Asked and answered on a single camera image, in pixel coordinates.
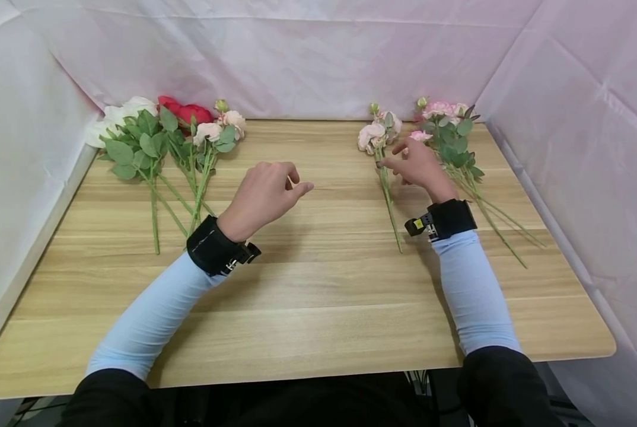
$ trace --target black sleeve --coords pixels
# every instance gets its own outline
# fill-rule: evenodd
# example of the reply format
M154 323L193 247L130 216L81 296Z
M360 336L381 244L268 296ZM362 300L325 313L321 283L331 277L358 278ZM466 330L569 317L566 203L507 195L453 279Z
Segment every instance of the black sleeve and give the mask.
M458 398L480 427L563 427L533 363L506 347L485 347L466 357Z
M99 370L77 386L58 426L159 426L160 405L149 391L146 383L125 370Z

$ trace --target wooden table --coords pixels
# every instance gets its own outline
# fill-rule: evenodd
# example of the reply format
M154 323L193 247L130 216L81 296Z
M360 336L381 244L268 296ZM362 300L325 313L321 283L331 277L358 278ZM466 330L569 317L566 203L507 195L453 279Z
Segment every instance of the wooden table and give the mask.
M397 251L373 158L356 148L362 122L250 123L220 158L207 201L228 205L248 167L293 161L316 185L253 241L264 252L194 307L152 369L153 387L457 366L461 354L425 237ZM615 343L484 126L471 149L486 197L547 241L538 248L498 221L524 269L474 206L521 346L535 361L610 355ZM153 254L145 184L96 161L0 336L0 398L71 393L103 334L179 256L184 237L160 208ZM165 174L188 195L179 170ZM422 215L421 190L393 185L400 234ZM185 221L187 214L164 186Z

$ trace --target white fabric backdrop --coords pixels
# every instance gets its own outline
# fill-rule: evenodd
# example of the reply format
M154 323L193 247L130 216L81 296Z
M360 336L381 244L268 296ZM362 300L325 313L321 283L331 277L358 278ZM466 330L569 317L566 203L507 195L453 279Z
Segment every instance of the white fabric backdrop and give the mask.
M0 0L0 329L93 158L81 132L97 116Z
M637 0L13 1L101 107L345 119L479 99L618 342L553 371L598 426L637 425Z

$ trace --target flower bouquet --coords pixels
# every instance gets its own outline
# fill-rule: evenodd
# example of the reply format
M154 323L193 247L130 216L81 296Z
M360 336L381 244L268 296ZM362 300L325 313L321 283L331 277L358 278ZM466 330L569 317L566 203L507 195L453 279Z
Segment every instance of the flower bouquet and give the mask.
M378 104L372 103L368 111L373 115L373 122L365 125L359 131L358 148L365 151L369 156L375 156L375 161L380 162L385 158L385 145L392 143L402 129L402 122L391 111L380 111ZM387 170L378 168L378 176L380 176L380 184L385 194L385 202L387 204L387 213L390 214L390 222L394 230L394 237L397 241L399 253L402 252L402 244L397 232L394 214L392 212L392 200L390 197L390 180L387 178Z
M475 152L468 152L468 135L473 129L474 122L480 118L474 113L475 106L468 107L465 104L448 104L444 102L430 103L427 98L419 98L416 102L416 121L419 130L412 132L409 138L423 141L434 150L439 158L442 169L447 176L459 185L470 196L482 215L488 220L489 225L499 235L502 242L511 250L517 260L527 268L525 261L515 251L503 234L497 228L489 211L494 211L500 218L520 228L527 237L533 239L536 244L546 246L533 233L525 229L518 221L488 201L477 188L482 182L484 172L477 166Z
M86 131L86 144L100 148L99 159L114 162L113 174L121 180L144 180L151 189L152 237L155 253L160 253L157 232L157 201L187 238L200 223L202 201L209 176L214 170L216 154L228 152L242 139L245 119L236 111L228 111L224 100L216 101L221 117L215 123L212 114L198 105L181 105L175 99L160 96L160 106L151 100L135 96L121 107L106 107L104 119L90 125ZM166 153L184 172L195 202L191 207L183 195L167 180L161 169ZM196 171L200 171L200 183ZM176 199L191 215L187 229L157 189L161 180L174 193Z

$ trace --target hand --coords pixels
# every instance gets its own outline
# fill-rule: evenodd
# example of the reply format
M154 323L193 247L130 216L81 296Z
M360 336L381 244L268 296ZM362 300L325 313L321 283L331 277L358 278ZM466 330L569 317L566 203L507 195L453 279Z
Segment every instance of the hand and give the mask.
M392 154L405 154L403 160L385 157L381 166L402 176L402 184L422 186L430 195L432 203L444 203L450 199L458 199L458 193L451 180L446 176L432 150L421 141L406 139L395 145Z
M300 183L300 174L291 162L257 163L247 170L233 201L216 224L231 241L244 242L285 215L311 189L313 184Z

